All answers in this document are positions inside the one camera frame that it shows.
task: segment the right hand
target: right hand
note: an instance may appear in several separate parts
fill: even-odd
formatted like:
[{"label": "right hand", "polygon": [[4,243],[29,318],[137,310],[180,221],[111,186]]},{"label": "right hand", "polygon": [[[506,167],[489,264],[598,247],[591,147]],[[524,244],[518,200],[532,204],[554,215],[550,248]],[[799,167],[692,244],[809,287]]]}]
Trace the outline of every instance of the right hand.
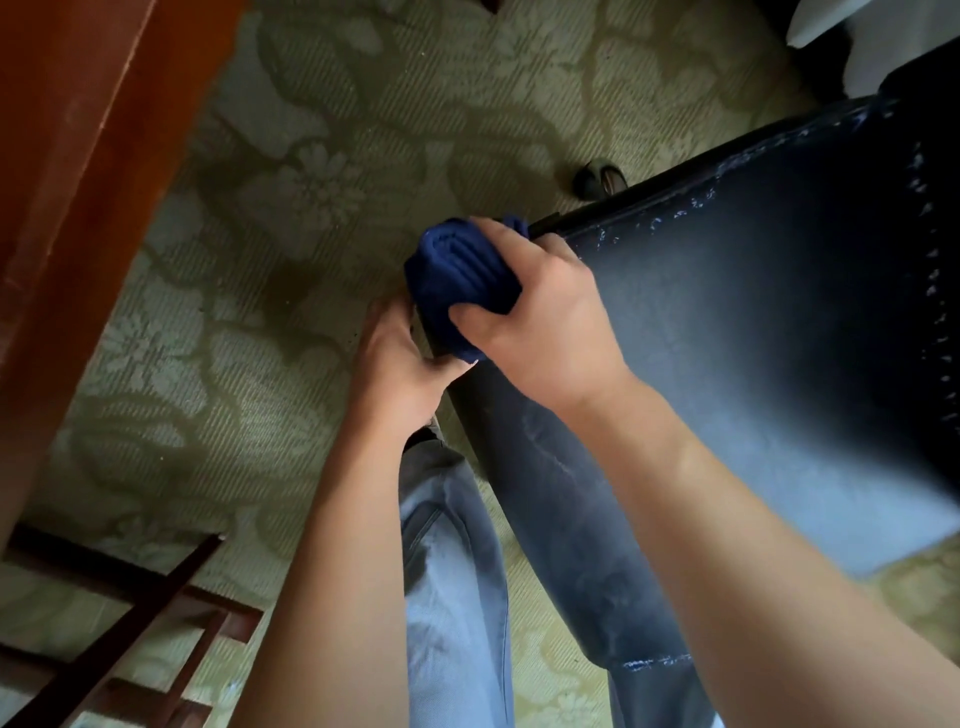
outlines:
[{"label": "right hand", "polygon": [[531,242],[487,218],[473,223],[514,271],[523,292],[501,316],[473,303],[450,320],[531,400],[561,418],[633,378],[593,273],[553,233]]}]

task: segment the green floral carpet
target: green floral carpet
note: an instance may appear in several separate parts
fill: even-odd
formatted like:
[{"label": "green floral carpet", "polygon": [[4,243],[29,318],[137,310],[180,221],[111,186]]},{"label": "green floral carpet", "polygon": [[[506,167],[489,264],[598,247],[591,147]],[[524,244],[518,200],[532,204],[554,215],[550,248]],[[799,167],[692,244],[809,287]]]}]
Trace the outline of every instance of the green floral carpet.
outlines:
[{"label": "green floral carpet", "polygon": [[[367,301],[426,226],[576,205],[576,167],[631,182],[813,107],[749,0],[258,0],[54,444],[28,519],[268,609],[330,439]],[[444,406],[442,424],[466,448]],[[487,490],[507,560],[519,728],[610,724]],[[960,544],[875,592],[960,656]],[[123,607],[0,568],[0,641],[69,658]],[[165,689],[199,633],[161,624],[121,673]],[[188,692],[224,726],[255,645]],[[17,698],[0,699],[0,718]],[[81,725],[101,725],[92,717]]]}]

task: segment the folded towel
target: folded towel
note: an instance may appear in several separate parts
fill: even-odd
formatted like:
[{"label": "folded towel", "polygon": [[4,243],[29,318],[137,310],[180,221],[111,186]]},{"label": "folded towel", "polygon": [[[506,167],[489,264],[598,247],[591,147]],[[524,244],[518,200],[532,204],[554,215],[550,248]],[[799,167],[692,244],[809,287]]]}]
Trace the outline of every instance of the folded towel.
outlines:
[{"label": "folded towel", "polygon": [[[503,224],[530,236],[523,220],[508,215]],[[453,326],[447,311],[455,303],[476,303],[493,313],[514,307],[520,282],[490,240],[469,220],[447,220],[423,234],[403,271],[430,332],[464,361],[486,359]]]}]

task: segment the carpet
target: carpet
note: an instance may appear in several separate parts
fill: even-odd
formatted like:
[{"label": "carpet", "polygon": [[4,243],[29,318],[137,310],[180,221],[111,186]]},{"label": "carpet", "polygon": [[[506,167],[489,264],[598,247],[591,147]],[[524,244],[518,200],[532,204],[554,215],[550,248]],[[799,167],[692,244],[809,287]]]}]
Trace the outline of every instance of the carpet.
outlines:
[{"label": "carpet", "polygon": [[[158,570],[190,533],[223,531],[198,583],[269,610],[366,304],[423,228],[536,220],[577,205],[565,190],[592,157],[638,182],[812,107],[749,0],[508,0],[497,17],[473,0],[254,2],[28,520]],[[441,421],[468,452],[447,402]],[[484,493],[510,582],[517,725],[609,725],[604,674]],[[870,587],[954,657],[958,562],[954,541]],[[0,642],[59,657],[123,611],[7,565],[0,581]],[[162,623],[121,674],[165,689],[198,636]],[[188,696],[215,706],[208,725],[227,724],[257,641],[219,640],[201,667]]]}]

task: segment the chair leg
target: chair leg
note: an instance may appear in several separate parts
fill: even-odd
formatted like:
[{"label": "chair leg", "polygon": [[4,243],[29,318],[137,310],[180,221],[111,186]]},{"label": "chair leg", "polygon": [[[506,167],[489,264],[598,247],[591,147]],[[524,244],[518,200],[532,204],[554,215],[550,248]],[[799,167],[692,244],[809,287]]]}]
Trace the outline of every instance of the chair leg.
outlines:
[{"label": "chair leg", "polygon": [[193,679],[193,675],[200,666],[200,663],[204,661],[207,651],[217,638],[217,635],[220,634],[220,630],[223,629],[225,621],[227,621],[226,612],[214,615],[210,620],[204,633],[200,636],[200,639],[197,640],[193,650],[191,650],[190,656],[186,659],[186,662],[183,663],[180,672],[177,673],[177,677],[174,678],[173,685],[171,685],[170,690],[167,691],[167,699],[164,700],[163,706],[151,721],[149,728],[171,728],[171,718],[174,717],[174,713],[180,705],[183,691],[190,685],[190,680]]},{"label": "chair leg", "polygon": [[130,608],[96,642],[61,670],[33,700],[7,723],[7,728],[61,728],[84,708],[120,659],[143,637],[147,628],[174,600],[207,559],[223,543],[220,535],[207,536],[161,582]]}]

